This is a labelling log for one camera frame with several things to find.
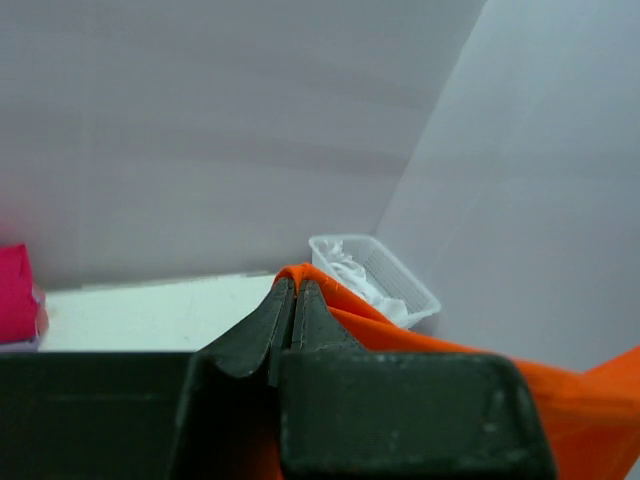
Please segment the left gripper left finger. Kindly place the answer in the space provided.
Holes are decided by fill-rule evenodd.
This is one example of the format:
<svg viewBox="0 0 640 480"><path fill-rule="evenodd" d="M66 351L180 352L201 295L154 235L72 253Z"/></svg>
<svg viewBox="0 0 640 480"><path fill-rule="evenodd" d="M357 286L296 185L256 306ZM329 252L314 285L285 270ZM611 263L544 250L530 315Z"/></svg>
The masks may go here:
<svg viewBox="0 0 640 480"><path fill-rule="evenodd" d="M294 313L295 285L282 278L244 319L194 354L169 478L281 478L277 367Z"/></svg>

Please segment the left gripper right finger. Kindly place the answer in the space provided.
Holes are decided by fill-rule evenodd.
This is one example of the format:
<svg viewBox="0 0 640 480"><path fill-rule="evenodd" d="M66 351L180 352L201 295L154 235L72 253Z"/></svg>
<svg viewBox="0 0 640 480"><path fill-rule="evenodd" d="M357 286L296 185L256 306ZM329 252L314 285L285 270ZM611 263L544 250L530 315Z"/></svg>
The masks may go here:
<svg viewBox="0 0 640 480"><path fill-rule="evenodd" d="M298 292L278 372L287 479L554 479L526 382L491 354L375 352Z"/></svg>

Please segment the orange t-shirt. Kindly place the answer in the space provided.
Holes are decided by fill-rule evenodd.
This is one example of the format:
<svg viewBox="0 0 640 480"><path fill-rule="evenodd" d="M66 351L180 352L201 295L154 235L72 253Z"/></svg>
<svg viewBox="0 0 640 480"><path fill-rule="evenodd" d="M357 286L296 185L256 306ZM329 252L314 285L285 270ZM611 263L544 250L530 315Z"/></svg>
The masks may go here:
<svg viewBox="0 0 640 480"><path fill-rule="evenodd" d="M365 347L380 352L473 353L473 348L403 330L309 263L275 277L314 281L329 312ZM624 479L639 457L639 350L583 373L516 361L533 393L562 479Z"/></svg>

